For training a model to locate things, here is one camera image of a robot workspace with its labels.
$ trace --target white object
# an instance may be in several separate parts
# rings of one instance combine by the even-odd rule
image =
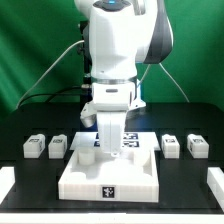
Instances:
[[[179,159],[180,144],[174,135],[163,135],[161,147],[166,159]]]
[[[2,167],[0,169],[0,204],[9,193],[14,183],[14,167]]]
[[[224,211],[224,174],[219,167],[209,167],[207,183]]]
[[[160,148],[155,133],[126,133],[125,137],[119,156],[111,157],[100,149],[97,133],[77,133],[72,143],[75,151],[58,183],[59,199],[158,202],[154,151]],[[80,152],[87,148],[95,155],[91,165],[80,163]]]
[[[24,158],[39,158],[45,149],[45,136],[42,134],[31,135],[23,144]]]
[[[93,148],[80,148],[77,151],[80,165],[90,166],[95,163],[95,150]]]
[[[208,158],[209,145],[201,135],[188,135],[187,148],[195,159]]]
[[[63,159],[67,150],[67,136],[54,136],[48,145],[50,159]]]

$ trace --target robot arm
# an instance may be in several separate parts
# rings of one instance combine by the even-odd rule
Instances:
[[[159,63],[172,49],[172,31],[163,0],[75,0],[89,19],[93,100],[81,113],[91,126],[95,114],[103,152],[122,148],[127,112],[137,97],[136,62]]]

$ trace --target black tabletop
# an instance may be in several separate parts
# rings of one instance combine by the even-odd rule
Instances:
[[[70,201],[58,199],[58,181],[72,152],[64,159],[50,160],[45,149],[38,159],[24,159],[23,144],[30,135],[44,134],[46,145],[53,136],[65,134],[68,146],[80,123],[78,103],[33,103],[14,111],[0,124],[0,168],[15,167],[16,183],[0,205],[0,212],[144,214],[223,214],[207,185],[208,167],[224,168],[224,112],[204,103],[152,103],[145,111],[132,113],[126,131],[175,135],[180,159],[165,159],[156,152],[159,203]],[[189,134],[202,135],[209,144],[208,159],[193,159],[187,149]]]

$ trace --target green wall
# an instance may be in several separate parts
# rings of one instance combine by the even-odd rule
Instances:
[[[191,102],[224,110],[224,0],[165,0],[174,48],[163,62]],[[80,40],[84,17],[73,0],[0,1],[0,119],[59,55]],[[139,77],[146,65],[138,65]],[[82,57],[71,51],[32,92],[80,85]],[[147,102],[184,102],[175,85],[153,65],[143,87]]]

